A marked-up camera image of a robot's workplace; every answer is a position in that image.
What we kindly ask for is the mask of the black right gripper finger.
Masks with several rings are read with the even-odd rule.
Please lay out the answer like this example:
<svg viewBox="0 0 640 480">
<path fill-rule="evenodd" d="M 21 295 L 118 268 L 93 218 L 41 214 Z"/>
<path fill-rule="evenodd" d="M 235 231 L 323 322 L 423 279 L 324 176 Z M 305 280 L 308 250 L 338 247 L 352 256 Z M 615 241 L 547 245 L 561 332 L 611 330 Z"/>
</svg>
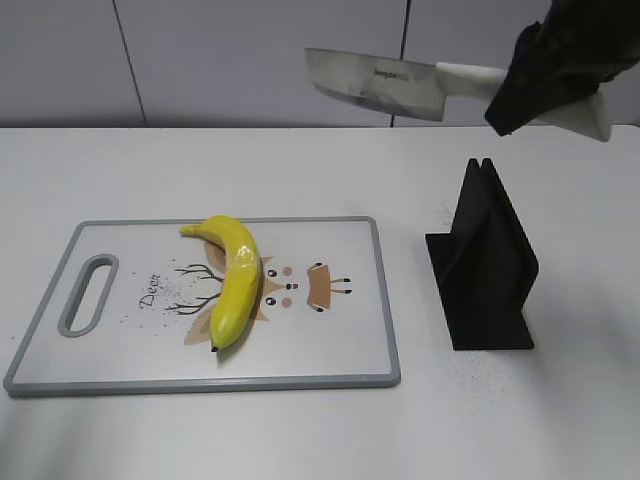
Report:
<svg viewBox="0 0 640 480">
<path fill-rule="evenodd" d="M 511 134 L 638 63 L 637 1 L 553 1 L 542 23 L 520 33 L 485 119 L 499 135 Z"/>
</svg>

